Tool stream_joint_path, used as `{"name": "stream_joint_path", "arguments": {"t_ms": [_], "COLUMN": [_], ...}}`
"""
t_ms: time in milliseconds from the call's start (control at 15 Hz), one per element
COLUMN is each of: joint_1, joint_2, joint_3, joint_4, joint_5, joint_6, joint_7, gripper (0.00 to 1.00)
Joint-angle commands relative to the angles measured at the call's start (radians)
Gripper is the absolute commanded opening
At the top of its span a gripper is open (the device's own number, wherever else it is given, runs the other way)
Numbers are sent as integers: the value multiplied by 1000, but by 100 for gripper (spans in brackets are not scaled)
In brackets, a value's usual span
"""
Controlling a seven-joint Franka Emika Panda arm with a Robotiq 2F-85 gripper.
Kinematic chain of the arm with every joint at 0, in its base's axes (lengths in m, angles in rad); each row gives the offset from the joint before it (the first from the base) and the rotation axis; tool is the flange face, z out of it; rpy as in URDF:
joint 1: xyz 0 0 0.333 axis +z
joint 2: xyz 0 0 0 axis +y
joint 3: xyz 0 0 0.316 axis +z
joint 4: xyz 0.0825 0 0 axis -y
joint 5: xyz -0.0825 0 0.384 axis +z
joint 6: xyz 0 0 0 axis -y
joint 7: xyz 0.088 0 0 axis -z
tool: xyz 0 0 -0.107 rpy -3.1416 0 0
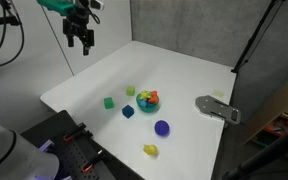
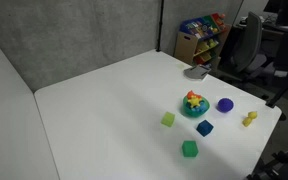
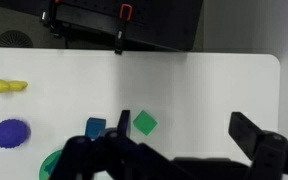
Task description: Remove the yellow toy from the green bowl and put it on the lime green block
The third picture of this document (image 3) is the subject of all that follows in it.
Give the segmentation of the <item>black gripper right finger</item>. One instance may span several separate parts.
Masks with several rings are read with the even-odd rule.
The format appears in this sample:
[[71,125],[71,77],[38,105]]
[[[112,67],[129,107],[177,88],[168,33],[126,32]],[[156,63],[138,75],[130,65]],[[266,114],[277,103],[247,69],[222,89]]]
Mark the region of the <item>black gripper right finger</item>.
[[232,112],[228,133],[248,159],[252,160],[265,133],[241,112]]

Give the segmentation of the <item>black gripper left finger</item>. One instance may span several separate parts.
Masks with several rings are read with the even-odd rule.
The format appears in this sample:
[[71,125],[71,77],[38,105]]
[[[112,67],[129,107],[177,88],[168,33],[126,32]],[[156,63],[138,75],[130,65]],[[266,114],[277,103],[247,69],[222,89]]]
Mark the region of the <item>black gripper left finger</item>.
[[117,131],[119,134],[122,134],[126,137],[130,136],[130,111],[129,110],[123,110],[121,112]]

